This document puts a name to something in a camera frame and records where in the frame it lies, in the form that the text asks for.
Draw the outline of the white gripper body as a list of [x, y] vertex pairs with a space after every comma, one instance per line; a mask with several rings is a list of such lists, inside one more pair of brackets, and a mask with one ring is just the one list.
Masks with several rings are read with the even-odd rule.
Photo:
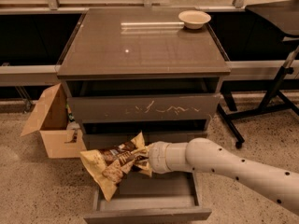
[[162, 141], [149, 145], [149, 165], [154, 173], [165, 174], [170, 172], [166, 162], [168, 146], [168, 143]]

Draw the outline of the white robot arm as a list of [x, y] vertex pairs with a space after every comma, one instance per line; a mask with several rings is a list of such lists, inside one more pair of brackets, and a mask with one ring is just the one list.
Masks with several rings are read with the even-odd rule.
[[226, 176], [299, 215], [299, 174], [240, 158], [209, 139], [152, 143], [149, 165], [157, 174], [202, 172]]

